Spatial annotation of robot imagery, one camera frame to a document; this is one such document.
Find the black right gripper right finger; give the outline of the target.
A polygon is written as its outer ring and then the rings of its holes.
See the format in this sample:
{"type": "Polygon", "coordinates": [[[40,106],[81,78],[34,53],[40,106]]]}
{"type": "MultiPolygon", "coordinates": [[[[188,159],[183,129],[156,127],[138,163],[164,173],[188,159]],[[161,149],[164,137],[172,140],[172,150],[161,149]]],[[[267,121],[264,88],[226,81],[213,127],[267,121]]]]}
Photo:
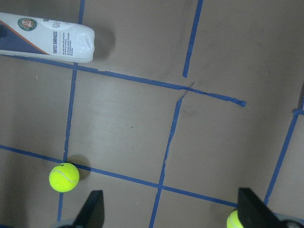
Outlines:
{"type": "Polygon", "coordinates": [[[237,200],[238,219],[244,228],[285,227],[250,188],[239,188],[237,200]]]}

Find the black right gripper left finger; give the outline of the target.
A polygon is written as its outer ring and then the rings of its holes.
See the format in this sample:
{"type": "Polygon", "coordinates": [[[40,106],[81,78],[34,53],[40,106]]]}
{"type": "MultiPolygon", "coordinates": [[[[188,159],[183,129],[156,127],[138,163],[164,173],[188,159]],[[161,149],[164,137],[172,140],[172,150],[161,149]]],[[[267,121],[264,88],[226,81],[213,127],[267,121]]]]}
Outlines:
{"type": "Polygon", "coordinates": [[[104,195],[102,190],[90,192],[86,202],[82,206],[73,228],[102,228],[105,222],[104,195]]]}

